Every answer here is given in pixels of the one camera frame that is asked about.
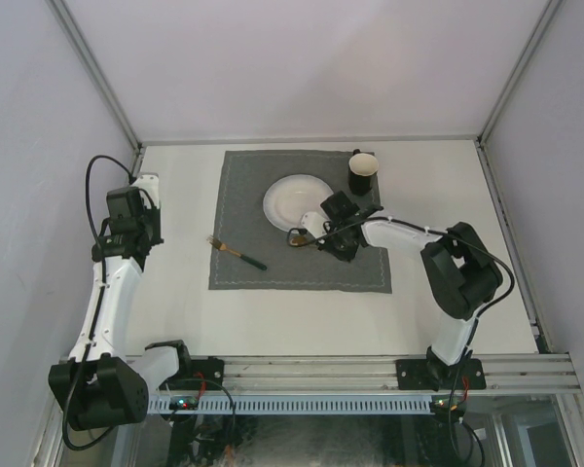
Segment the gold spoon green handle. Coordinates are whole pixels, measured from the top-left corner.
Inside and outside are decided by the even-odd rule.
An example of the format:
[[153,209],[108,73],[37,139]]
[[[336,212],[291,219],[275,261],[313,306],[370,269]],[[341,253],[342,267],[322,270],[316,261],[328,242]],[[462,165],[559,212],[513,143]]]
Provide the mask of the gold spoon green handle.
[[301,235],[293,236],[289,241],[288,245],[293,248],[319,248],[320,244],[315,239],[309,239]]

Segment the white bowl plate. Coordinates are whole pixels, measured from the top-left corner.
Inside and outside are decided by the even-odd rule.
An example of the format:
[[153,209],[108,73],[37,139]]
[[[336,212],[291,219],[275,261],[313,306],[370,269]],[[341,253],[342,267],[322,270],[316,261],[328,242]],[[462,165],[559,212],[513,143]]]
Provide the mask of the white bowl plate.
[[300,226],[306,213],[322,214],[320,204],[333,194],[330,186],[315,176],[289,175],[267,189],[263,198],[263,211],[274,227],[288,232]]

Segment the dark mug cream inside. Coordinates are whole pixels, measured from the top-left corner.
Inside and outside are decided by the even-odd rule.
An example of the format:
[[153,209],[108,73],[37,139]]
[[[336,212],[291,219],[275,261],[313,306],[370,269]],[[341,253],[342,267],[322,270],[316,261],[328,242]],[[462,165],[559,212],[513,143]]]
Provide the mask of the dark mug cream inside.
[[347,184],[350,191],[359,197],[370,193],[378,170],[379,161],[374,155],[359,149],[353,150],[348,161],[347,172]]

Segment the gold fork green handle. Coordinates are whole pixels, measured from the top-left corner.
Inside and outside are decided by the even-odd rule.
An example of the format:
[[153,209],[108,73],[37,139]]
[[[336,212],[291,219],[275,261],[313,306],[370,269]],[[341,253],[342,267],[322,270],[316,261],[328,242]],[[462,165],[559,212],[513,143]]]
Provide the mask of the gold fork green handle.
[[261,271],[266,271],[268,269],[268,267],[265,264],[232,249],[229,245],[222,242],[220,239],[218,239],[217,237],[215,237],[213,235],[210,235],[207,238],[207,241],[214,249],[221,251],[221,252],[227,252],[227,253],[239,258],[240,260],[244,261],[248,265],[251,265],[252,267],[254,267],[256,269],[259,269]]

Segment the grey cloth napkin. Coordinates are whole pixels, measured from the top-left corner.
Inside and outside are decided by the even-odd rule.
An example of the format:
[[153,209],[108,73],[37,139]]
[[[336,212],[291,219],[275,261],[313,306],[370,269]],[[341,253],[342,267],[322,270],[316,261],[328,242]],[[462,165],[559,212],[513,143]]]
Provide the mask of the grey cloth napkin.
[[264,212],[267,190],[286,176],[309,175],[333,192],[347,193],[351,156],[301,149],[226,152],[213,235],[227,248],[211,253],[210,289],[391,293],[385,249],[359,248],[346,262],[314,246],[292,247],[287,229],[276,227]]

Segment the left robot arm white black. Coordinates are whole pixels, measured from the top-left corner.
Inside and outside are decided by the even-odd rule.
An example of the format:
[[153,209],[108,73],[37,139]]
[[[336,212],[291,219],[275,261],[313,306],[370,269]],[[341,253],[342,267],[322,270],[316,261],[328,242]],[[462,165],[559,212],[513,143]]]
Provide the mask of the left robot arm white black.
[[163,244],[160,178],[131,174],[106,195],[108,215],[91,224],[93,280],[78,338],[51,366],[48,383],[62,410],[61,437],[72,451],[91,449],[121,425],[139,423],[152,391],[190,384],[194,366],[182,340],[154,342],[126,360],[128,318],[146,259]]

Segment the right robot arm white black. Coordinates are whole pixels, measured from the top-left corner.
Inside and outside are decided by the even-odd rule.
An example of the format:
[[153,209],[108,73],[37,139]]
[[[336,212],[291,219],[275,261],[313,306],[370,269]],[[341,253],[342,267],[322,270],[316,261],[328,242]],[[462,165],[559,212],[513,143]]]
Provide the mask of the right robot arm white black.
[[287,245],[314,246],[343,262],[351,262],[361,247],[411,248],[442,314],[420,369],[401,369],[398,385],[439,390],[459,384],[481,317],[516,286],[513,271],[464,222],[438,231],[397,219],[379,205],[360,208],[344,192],[336,192],[320,207],[288,230]]

